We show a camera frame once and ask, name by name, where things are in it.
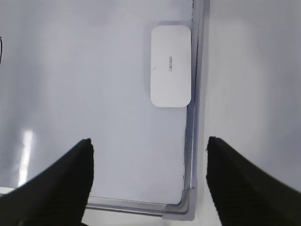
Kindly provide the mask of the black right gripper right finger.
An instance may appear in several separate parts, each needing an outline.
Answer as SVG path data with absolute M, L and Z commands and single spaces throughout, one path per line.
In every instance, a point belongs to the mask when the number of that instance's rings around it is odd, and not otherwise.
M 299 226 L 301 194 L 218 137 L 207 144 L 206 181 L 223 226 Z

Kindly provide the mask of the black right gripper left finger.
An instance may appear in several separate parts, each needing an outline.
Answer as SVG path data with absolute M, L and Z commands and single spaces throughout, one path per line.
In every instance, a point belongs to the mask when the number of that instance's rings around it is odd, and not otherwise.
M 82 226 L 94 180 L 91 139 L 79 141 L 35 178 L 0 198 L 2 226 Z

